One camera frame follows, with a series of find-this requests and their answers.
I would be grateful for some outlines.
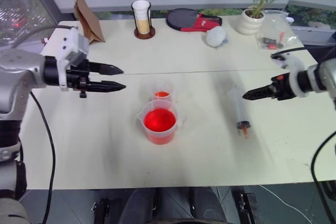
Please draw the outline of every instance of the small plastic cup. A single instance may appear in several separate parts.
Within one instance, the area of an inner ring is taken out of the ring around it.
[[[168,81],[160,81],[152,84],[152,100],[173,101],[173,85]]]
[[[155,109],[166,109],[173,113],[173,115],[175,116],[175,123],[170,129],[166,131],[157,132],[147,128],[144,122],[145,118],[150,112],[154,111]],[[165,100],[151,101],[145,105],[142,111],[137,115],[137,118],[141,121],[142,126],[146,131],[147,137],[152,143],[162,145],[169,143],[173,139],[177,128],[177,110],[172,103],[167,102]]]

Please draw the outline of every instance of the plastic bag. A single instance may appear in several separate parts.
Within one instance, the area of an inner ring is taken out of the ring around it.
[[[283,49],[298,40],[286,20],[288,13],[280,10],[265,10],[264,13],[264,23],[256,34],[260,49]]]

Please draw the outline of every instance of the ping pong paddle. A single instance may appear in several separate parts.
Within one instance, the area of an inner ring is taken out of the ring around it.
[[[222,25],[217,16],[204,15],[193,9],[179,8],[171,10],[166,16],[167,25],[178,31],[208,31]]]

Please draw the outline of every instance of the orange syringe tip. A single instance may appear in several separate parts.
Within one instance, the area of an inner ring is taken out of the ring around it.
[[[247,136],[247,127],[243,126],[241,129],[243,130],[243,134],[245,136],[245,139],[248,139],[248,136]]]

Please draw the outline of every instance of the white flower pot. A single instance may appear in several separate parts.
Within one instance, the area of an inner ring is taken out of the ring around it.
[[[246,15],[246,11],[249,9],[246,9],[241,14],[238,24],[237,24],[237,31],[244,35],[252,35],[257,33],[257,31],[260,30],[264,20],[265,20],[265,14],[263,14],[262,18],[251,18]]]

